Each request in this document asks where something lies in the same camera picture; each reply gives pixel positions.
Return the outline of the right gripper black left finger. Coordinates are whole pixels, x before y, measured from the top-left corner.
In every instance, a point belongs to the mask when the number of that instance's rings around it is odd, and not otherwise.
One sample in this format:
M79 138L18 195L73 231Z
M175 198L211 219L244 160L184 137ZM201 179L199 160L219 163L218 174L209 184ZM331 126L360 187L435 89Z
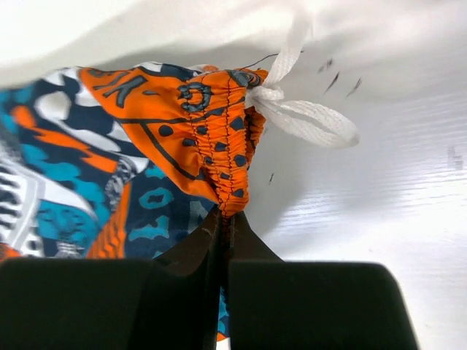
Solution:
M1 264L3 349L214 349L221 215L149 259Z

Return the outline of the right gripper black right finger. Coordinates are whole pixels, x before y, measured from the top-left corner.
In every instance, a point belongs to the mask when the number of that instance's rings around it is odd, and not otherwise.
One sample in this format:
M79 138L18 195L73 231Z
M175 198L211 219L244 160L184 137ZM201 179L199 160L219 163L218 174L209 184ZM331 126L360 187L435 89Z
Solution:
M231 227L232 349L416 349L399 285L368 262L285 262L244 213Z

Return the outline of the colourful patterned shorts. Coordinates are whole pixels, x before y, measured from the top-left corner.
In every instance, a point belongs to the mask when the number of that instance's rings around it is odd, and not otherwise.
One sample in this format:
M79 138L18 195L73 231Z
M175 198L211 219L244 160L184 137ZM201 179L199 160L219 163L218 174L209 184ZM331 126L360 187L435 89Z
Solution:
M153 260L218 209L216 346L226 340L223 267L265 123L321 147L359 140L342 114L284 99L308 32L297 19L269 70L71 67L2 90L1 264Z

